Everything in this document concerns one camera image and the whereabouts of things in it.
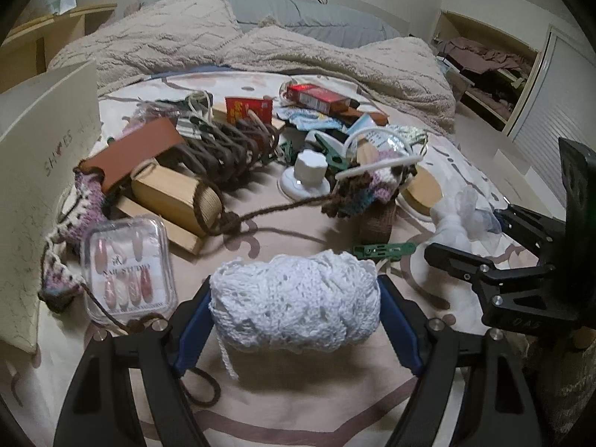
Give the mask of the cartoon print bed sheet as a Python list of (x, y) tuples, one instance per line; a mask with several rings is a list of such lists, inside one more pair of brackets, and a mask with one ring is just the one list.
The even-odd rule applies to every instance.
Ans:
[(142, 104), (282, 77), (228, 72), (96, 94), (93, 63), (1, 97), (1, 420), (41, 446), (538, 446), (513, 335), (489, 320), (552, 236), (491, 233), (505, 197), (447, 138), (363, 134), (392, 180), (430, 174), (429, 219), (399, 212), (397, 255), (349, 224), (373, 167), (294, 202), (261, 137), (218, 185)]

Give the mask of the wooden bedside shelf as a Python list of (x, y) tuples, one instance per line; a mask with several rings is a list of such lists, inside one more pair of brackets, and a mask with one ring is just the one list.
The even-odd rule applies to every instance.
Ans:
[(63, 47), (97, 30), (116, 7), (116, 3), (76, 7), (13, 27), (1, 47), (1, 92), (44, 73)]

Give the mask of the round wooden base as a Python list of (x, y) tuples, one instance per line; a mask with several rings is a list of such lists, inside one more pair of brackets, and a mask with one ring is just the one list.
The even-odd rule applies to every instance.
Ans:
[(427, 169), (417, 167), (416, 175), (401, 192), (400, 198), (414, 212), (429, 217), (430, 210), (444, 195), (437, 179)]

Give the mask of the wooden block piece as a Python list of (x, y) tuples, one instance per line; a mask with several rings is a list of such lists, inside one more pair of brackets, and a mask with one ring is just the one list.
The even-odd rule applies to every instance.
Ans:
[(222, 211), (216, 192), (201, 180), (144, 162), (130, 174), (129, 192), (120, 196), (115, 209), (127, 217), (161, 218), (169, 240), (191, 255), (198, 255)]

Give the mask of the red cardboard box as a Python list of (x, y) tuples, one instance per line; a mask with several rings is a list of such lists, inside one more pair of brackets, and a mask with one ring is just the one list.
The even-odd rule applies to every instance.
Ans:
[(326, 115), (349, 110), (349, 97), (314, 84), (293, 84), (286, 90), (289, 101)]

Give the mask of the white tulle puff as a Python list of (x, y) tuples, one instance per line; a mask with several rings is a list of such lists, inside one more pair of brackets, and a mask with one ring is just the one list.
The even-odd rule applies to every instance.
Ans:
[(471, 253), (472, 243), (480, 242), (486, 252), (494, 253), (502, 228), (492, 211), (478, 207), (479, 197), (473, 187), (466, 186), (453, 196), (441, 198), (430, 209), (435, 230), (427, 243)]

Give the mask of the nail studio clear box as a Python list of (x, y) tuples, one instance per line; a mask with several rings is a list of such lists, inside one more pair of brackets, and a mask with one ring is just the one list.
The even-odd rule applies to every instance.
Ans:
[(81, 244), (90, 319), (122, 324), (148, 314), (169, 317), (178, 306), (166, 227), (152, 216), (104, 221)]

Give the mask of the brown leather case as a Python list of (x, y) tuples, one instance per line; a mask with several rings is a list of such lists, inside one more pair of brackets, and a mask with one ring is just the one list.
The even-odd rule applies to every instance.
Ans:
[(179, 144), (183, 136), (168, 118), (159, 118), (113, 141), (78, 165), (83, 174), (101, 175), (101, 190), (107, 195), (142, 162), (157, 158)]

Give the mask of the beige textured blanket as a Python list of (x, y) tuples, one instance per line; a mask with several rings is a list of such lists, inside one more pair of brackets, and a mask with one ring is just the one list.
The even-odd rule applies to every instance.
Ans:
[(297, 34), (272, 17), (242, 32), (229, 0), (161, 0), (63, 47), (51, 70), (93, 60), (104, 95), (142, 78), (196, 66), (328, 75), (434, 130), (454, 130), (456, 100), (430, 47), (396, 37), (344, 48)]

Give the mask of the green plastic clip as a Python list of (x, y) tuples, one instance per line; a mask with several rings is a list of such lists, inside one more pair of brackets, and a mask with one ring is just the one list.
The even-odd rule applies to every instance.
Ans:
[(352, 255), (357, 259), (373, 261), (383, 259), (398, 261), (414, 252), (416, 252), (416, 244), (413, 242), (356, 245), (352, 248)]

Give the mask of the white suction knob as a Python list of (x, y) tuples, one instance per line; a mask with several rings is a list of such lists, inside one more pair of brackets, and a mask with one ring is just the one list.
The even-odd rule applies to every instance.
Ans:
[(282, 173), (280, 190), (294, 201), (322, 197), (330, 193), (326, 172), (326, 157), (320, 152), (306, 149), (297, 155), (295, 165)]

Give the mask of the white cardboard storage box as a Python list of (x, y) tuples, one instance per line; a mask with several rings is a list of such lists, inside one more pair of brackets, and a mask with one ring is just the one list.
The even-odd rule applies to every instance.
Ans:
[(44, 238), (100, 131), (92, 61), (1, 95), (1, 339), (26, 353), (37, 349)]

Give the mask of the white lace yarn ball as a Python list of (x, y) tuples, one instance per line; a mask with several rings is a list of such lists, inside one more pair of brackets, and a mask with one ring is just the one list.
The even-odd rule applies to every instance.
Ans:
[(345, 251), (279, 254), (268, 262), (233, 259), (213, 272), (209, 286), (222, 362), (233, 380), (232, 348), (334, 352), (364, 343), (380, 324), (375, 262)]

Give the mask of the grey pillow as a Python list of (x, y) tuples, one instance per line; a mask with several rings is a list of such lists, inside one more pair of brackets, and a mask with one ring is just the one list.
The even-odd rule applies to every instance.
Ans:
[(243, 32), (276, 24), (344, 48), (401, 37), (397, 29), (381, 18), (341, 5), (306, 0), (229, 0), (229, 3)]

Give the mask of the crochet multicolour piece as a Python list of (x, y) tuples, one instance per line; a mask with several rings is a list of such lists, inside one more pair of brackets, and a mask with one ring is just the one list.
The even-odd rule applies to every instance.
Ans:
[(74, 203), (44, 238), (37, 296), (55, 314), (63, 313), (75, 297), (85, 292), (86, 279), (61, 260), (63, 254), (58, 251), (58, 246), (79, 250), (87, 232), (106, 220), (103, 211), (105, 195), (101, 189), (103, 179), (98, 168), (93, 172), (76, 168)]

